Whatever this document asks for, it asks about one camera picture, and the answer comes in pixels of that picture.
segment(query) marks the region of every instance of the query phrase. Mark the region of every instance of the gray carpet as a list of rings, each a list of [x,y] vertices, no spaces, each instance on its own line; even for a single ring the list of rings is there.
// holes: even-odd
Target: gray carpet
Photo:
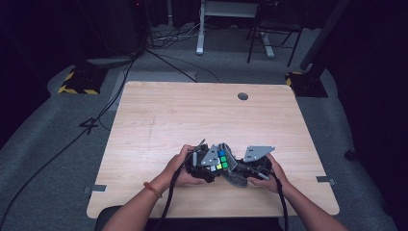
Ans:
[[[278,48],[271,60],[262,47],[256,47],[251,63],[247,64],[246,31],[235,28],[207,33],[203,56],[195,55],[196,37],[152,51],[212,72],[164,57],[180,69],[194,72],[198,82],[215,83],[215,74],[222,83],[285,84],[285,73],[299,70],[298,65],[318,34],[318,30],[305,30],[291,67],[286,67],[291,51]],[[69,70],[70,66],[49,82],[51,98],[0,151],[1,213],[24,182],[83,131],[78,125],[97,117],[110,99],[123,67],[108,72],[100,95],[58,94]],[[177,72],[146,52],[131,70]],[[353,146],[347,120],[332,77],[324,72],[321,80],[328,98],[297,98],[297,102],[327,175],[338,182],[333,186],[340,205],[336,218],[350,230],[395,230],[392,218],[382,211],[381,195],[364,168],[358,161],[344,158],[344,153]],[[110,128],[114,118],[115,111],[108,111],[101,122]],[[15,201],[3,230],[93,230],[95,220],[86,214],[89,196],[82,191],[94,183],[109,134],[102,126],[92,128],[89,135],[82,136],[46,167]],[[299,218],[290,218],[290,230],[304,230]]]

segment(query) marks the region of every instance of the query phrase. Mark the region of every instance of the forearm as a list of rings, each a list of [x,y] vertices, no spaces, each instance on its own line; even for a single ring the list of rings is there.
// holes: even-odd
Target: forearm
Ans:
[[[160,194],[168,189],[168,184],[160,176],[150,182]],[[158,199],[159,196],[154,192],[148,189],[141,190],[111,217],[103,230],[143,230]]]
[[[283,193],[307,230],[347,230],[293,185],[284,185]]]

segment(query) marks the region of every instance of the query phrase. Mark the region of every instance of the black chair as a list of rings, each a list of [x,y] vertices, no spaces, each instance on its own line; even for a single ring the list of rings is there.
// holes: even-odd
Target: black chair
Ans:
[[[289,58],[287,66],[291,65],[294,51],[296,50],[300,36],[302,35],[303,27],[301,25],[301,11],[296,7],[293,1],[289,0],[266,0],[261,2],[257,7],[254,25],[249,30],[246,39],[252,33],[251,46],[249,48],[248,60],[249,63],[254,45],[254,39],[257,32],[275,33],[287,35],[281,45],[263,44],[264,46],[273,46],[281,48],[291,48],[292,54]],[[294,46],[283,46],[292,33],[297,33]]]

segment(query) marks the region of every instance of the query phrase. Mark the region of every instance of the orange wristband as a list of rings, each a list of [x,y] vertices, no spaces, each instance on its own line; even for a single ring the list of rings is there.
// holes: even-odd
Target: orange wristband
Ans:
[[[159,196],[159,198],[163,198],[163,196],[162,196],[155,188],[151,187],[151,185],[150,185],[148,182],[144,182],[143,185],[144,185],[144,187],[145,187],[147,190],[150,190],[150,191],[152,191],[154,194],[156,194],[157,196]]]

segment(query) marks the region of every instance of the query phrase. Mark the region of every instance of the wooden table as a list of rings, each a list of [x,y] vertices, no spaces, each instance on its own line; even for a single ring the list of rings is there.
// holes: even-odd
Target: wooden table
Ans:
[[[240,100],[244,92],[247,100]],[[339,206],[318,153],[287,86],[128,82],[95,185],[88,216],[97,218],[106,207],[122,205],[143,188],[180,152],[183,144],[226,142],[237,158],[248,145],[273,145],[276,161],[289,180],[331,215]],[[158,218],[167,192],[151,214]],[[295,215],[288,203],[289,215]],[[222,177],[211,184],[176,188],[168,218],[279,217],[278,194],[248,184],[236,188]]]

